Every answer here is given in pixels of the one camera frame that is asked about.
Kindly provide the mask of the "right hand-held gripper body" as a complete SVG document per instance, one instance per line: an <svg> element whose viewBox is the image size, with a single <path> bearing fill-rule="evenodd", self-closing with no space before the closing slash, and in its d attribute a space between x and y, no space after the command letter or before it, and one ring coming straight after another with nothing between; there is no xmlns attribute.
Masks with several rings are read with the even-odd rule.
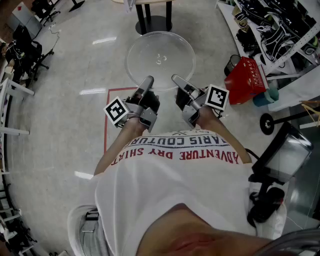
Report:
<svg viewBox="0 0 320 256"><path fill-rule="evenodd" d="M207 88L197 88L192 84L187 84L182 91L185 93L182 108L182 118L191 127L195 126L199 118L199 109L208 106L213 110L220 111L218 116L225 110L229 97L229 91L219 86L210 85Z"/></svg>

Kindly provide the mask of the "black wheeled stand base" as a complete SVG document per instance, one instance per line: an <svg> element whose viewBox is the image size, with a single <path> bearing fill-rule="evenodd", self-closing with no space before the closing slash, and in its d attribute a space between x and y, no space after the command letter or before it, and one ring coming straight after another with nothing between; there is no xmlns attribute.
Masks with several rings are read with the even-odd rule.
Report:
<svg viewBox="0 0 320 256"><path fill-rule="evenodd" d="M316 126L318 127L320 125L320 103L317 106L312 106L306 101L302 101L301 106L304 108L303 112L289 115L280 119L273 119L273 117L270 114L264 113L259 120L261 131L265 135L271 135L274 131L275 125L303 118L306 116L310 116L313 122L315 122Z"/></svg>

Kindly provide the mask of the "black office chair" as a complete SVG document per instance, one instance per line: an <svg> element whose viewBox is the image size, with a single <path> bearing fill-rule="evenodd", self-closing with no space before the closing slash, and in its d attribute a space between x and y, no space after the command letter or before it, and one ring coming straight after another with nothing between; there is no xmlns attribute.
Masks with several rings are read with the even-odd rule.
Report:
<svg viewBox="0 0 320 256"><path fill-rule="evenodd" d="M13 32L13 41L2 46L1 53L8 66L13 69L12 80L19 83L24 75L36 81L39 67L49 69L43 61L53 55L54 51L51 49L43 54L43 46L31 38L25 26L18 25Z"/></svg>
<svg viewBox="0 0 320 256"><path fill-rule="evenodd" d="M32 2L31 11L34 12L43 26L48 21L53 21L53 16L60 14L60 11L55 10L55 4L52 0L34 0Z"/></svg>

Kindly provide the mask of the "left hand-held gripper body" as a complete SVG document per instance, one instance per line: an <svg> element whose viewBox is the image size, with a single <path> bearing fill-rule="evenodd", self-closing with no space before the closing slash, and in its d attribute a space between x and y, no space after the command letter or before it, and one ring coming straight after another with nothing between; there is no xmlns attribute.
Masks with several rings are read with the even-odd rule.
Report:
<svg viewBox="0 0 320 256"><path fill-rule="evenodd" d="M117 128L123 128L131 118L138 118L139 122L147 127L150 133L157 120L157 112L151 107L143 107L135 103L121 100L118 96L109 102L103 109L108 120Z"/></svg>

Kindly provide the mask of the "black worn screen unit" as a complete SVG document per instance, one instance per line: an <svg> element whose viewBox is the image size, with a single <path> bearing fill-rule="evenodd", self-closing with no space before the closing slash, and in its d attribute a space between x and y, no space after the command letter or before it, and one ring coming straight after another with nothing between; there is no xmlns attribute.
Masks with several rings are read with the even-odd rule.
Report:
<svg viewBox="0 0 320 256"><path fill-rule="evenodd" d="M284 122L265 152L253 164L253 174L284 184L306 162L313 149L313 144L298 129Z"/></svg>

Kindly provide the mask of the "black waist pouch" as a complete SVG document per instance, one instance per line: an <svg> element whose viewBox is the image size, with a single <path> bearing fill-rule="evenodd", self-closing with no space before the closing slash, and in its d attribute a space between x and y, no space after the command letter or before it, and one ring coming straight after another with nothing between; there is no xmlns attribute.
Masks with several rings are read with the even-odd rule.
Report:
<svg viewBox="0 0 320 256"><path fill-rule="evenodd" d="M249 196L252 207L248 212L248 223L256 228L256 223L265 223L271 215L279 209L285 197L285 192L278 188L272 187L262 195L258 192L252 192Z"/></svg>

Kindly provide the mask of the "white frame table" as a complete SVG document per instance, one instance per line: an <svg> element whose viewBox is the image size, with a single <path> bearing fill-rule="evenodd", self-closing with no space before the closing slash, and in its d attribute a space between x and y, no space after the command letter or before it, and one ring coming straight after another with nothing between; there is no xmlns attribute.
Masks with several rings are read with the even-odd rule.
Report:
<svg viewBox="0 0 320 256"><path fill-rule="evenodd" d="M24 99L24 94L29 94L31 96L35 95L35 92L23 87L22 85L6 78L0 84L0 174L8 175L10 172L6 170L6 161L5 161L5 135L29 135L30 132L28 130L21 130L6 127L6 117L7 111L9 108L9 100L7 100L7 104L5 104L5 100L7 99L7 95L11 97Z"/></svg>

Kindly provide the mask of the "red floor tape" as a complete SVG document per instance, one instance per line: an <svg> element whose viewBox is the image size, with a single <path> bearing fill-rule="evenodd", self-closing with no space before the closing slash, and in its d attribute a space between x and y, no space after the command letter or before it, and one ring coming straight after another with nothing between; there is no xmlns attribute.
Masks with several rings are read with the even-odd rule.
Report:
<svg viewBox="0 0 320 256"><path fill-rule="evenodd" d="M121 100L131 96L136 90L136 87L123 87L123 88L112 88L108 90L107 101L108 105L114 98L119 97ZM104 152L112 145L121 129L115 127L111 121L109 121L107 115L105 116L104 122Z"/></svg>

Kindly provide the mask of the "teal cup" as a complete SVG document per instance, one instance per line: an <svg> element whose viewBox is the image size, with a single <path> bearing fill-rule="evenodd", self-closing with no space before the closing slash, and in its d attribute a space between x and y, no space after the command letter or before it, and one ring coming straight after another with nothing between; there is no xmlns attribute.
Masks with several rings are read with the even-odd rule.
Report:
<svg viewBox="0 0 320 256"><path fill-rule="evenodd" d="M276 87L269 87L253 98L253 104L257 107L266 106L279 100L279 92Z"/></svg>

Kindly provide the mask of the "grey cabinet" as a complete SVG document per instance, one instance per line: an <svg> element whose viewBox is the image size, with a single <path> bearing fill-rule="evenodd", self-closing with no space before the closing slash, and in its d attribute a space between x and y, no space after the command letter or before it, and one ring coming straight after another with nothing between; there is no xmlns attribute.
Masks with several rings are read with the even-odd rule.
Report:
<svg viewBox="0 0 320 256"><path fill-rule="evenodd" d="M42 29L43 25L29 8L20 2L7 19L7 25L15 30L19 25L26 27L30 36L35 38Z"/></svg>

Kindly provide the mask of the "clear glass microwave plate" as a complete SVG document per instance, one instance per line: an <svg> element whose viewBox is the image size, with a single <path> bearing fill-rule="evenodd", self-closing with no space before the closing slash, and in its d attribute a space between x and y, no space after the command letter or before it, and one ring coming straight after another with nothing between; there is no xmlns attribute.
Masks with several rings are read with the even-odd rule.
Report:
<svg viewBox="0 0 320 256"><path fill-rule="evenodd" d="M168 92L178 87L172 81L173 75L190 80L196 69L196 55L183 37L172 32L155 31L134 41L127 51L124 65L136 85L152 76L152 90Z"/></svg>

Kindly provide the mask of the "grey trousers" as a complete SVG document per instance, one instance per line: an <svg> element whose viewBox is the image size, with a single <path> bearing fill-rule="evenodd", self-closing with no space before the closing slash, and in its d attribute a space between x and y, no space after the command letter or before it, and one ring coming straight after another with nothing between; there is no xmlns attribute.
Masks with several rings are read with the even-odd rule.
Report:
<svg viewBox="0 0 320 256"><path fill-rule="evenodd" d="M88 211L82 217L79 240L84 256L111 256L97 208Z"/></svg>

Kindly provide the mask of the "white curved shelf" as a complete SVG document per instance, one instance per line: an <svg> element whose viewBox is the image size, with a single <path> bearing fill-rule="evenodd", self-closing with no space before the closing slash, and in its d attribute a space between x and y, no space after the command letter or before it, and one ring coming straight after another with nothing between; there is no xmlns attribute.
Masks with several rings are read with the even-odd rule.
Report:
<svg viewBox="0 0 320 256"><path fill-rule="evenodd" d="M254 35L261 54L264 59L264 73L265 75L269 75L273 73L275 70L286 74L287 77L297 76L296 68L292 62L291 57L295 53L299 53L305 59L307 59L312 65L315 67L320 65L320 58L313 53L308 55L303 50L303 47L318 33L320 33L320 0L295 0L297 3L301 4L301 6L306 10L306 14L315 20L315 24L309 29L309 31L301 37L296 43L292 45L292 48L288 51L287 54L281 56L276 61L271 61L271 56L266 54L267 49L265 48L265 44L262 42L261 33L258 31L258 25L252 22L251 20L247 20L247 25L250 27L252 34ZM216 7L221 11L227 25L232 33L233 39L237 46L239 55L242 57L248 57L249 54L244 51L241 42L238 40L237 33L240 29L237 24L235 17L233 16L234 7L232 5L226 4L223 1L217 1Z"/></svg>

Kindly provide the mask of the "white printed t-shirt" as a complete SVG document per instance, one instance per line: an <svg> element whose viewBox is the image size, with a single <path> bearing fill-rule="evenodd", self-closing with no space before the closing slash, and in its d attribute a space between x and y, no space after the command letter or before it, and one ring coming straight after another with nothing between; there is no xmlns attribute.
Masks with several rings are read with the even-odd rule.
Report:
<svg viewBox="0 0 320 256"><path fill-rule="evenodd" d="M251 167L208 130L137 137L81 190L67 221L71 248L84 256L81 219L97 209L111 256L134 256L150 225L179 204L214 228L275 240L287 210L281 206L257 228L248 223Z"/></svg>

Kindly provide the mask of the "person's left forearm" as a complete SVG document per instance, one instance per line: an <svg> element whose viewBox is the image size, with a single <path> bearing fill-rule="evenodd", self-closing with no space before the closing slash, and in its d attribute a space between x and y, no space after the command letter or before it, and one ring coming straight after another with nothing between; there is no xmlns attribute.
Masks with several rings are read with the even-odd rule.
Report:
<svg viewBox="0 0 320 256"><path fill-rule="evenodd" d="M132 117L126 121L115 141L99 160L93 175L96 176L103 173L122 149L132 140L142 136L146 129L147 127L139 121L138 117Z"/></svg>

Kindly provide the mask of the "person's right forearm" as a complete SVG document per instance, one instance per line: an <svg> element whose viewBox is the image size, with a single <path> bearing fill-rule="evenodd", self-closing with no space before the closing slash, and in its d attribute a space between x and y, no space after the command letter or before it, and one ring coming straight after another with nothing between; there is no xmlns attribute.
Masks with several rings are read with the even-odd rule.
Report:
<svg viewBox="0 0 320 256"><path fill-rule="evenodd" d="M244 164L252 163L252 159L246 149L216 117L210 107L203 106L198 110L198 113L199 117L196 120L196 124L199 125L201 129L219 134L234 148Z"/></svg>

